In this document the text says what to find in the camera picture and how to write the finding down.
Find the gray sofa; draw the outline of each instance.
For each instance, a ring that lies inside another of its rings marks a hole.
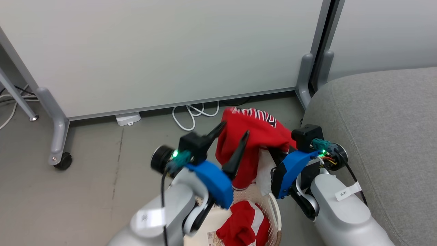
[[[373,217],[395,245],[437,246],[437,67],[331,81],[311,99],[308,123],[347,150]],[[346,168],[336,174],[353,184]]]

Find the white stripe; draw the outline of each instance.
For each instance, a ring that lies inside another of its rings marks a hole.
[[[252,206],[252,208],[255,210],[255,216],[253,217],[253,222],[252,222],[251,227],[252,227],[253,232],[255,233],[255,237],[256,237],[258,234],[258,230],[260,229],[261,223],[264,220],[264,214],[260,210],[260,208],[257,207],[253,202],[251,202],[251,201],[248,201],[248,202]]]

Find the gray floor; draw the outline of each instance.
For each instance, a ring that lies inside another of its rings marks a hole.
[[[0,130],[1,245],[105,245],[138,208],[158,195],[160,174],[149,162],[153,151],[162,144],[176,147],[186,132],[171,114],[156,112],[143,113],[141,121],[130,127],[120,127],[112,117],[73,122],[66,144],[73,164],[61,172],[47,164],[52,122],[39,103],[30,105],[40,119],[29,122],[18,107]],[[0,105],[0,124],[12,106]],[[244,106],[268,111],[289,129],[299,127],[303,116],[295,96]],[[220,115],[197,117],[195,131],[207,133],[220,122]],[[187,112],[177,117],[183,125],[191,124]],[[215,147],[216,143],[209,158],[216,162]],[[323,245],[291,198],[278,203],[282,245]]]

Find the white label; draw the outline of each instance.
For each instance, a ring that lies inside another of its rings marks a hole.
[[[136,214],[137,229],[164,226],[166,224],[164,209],[139,210]]]
[[[360,190],[361,190],[361,186],[358,182],[356,182],[352,186],[346,187],[343,190],[335,193],[335,197],[337,197],[337,201],[341,201],[343,199],[346,199],[350,195],[357,193]]]

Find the white power adapter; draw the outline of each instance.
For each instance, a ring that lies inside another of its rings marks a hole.
[[[139,112],[117,114],[115,115],[115,118],[117,119],[118,125],[121,127],[125,125],[131,126],[134,124],[134,122],[137,122],[141,119]]]

